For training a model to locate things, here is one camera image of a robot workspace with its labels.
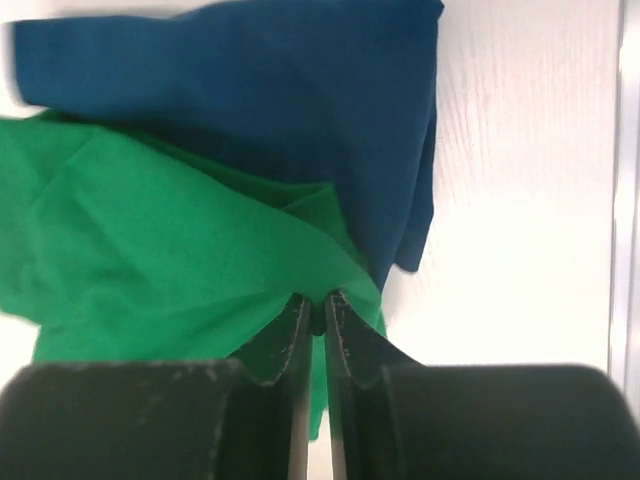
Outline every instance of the blue fabric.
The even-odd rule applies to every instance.
[[[244,0],[170,19],[17,22],[23,99],[239,170],[334,183],[381,288],[433,216],[439,0]]]

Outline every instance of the green cloth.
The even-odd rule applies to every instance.
[[[0,120],[0,194],[0,309],[41,325],[36,362],[220,358],[292,293],[319,305],[336,288],[384,330],[328,184],[266,181],[46,113]],[[322,339],[313,355],[315,437]]]

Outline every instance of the black plastic part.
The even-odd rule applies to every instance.
[[[232,358],[50,364],[0,398],[0,479],[290,479],[306,475],[310,304]]]
[[[638,479],[618,391],[584,367],[428,368],[326,302],[337,480]]]
[[[621,395],[582,367],[428,368],[325,302],[336,480],[639,479]],[[50,364],[0,397],[0,480],[306,478],[310,302],[226,359]]]

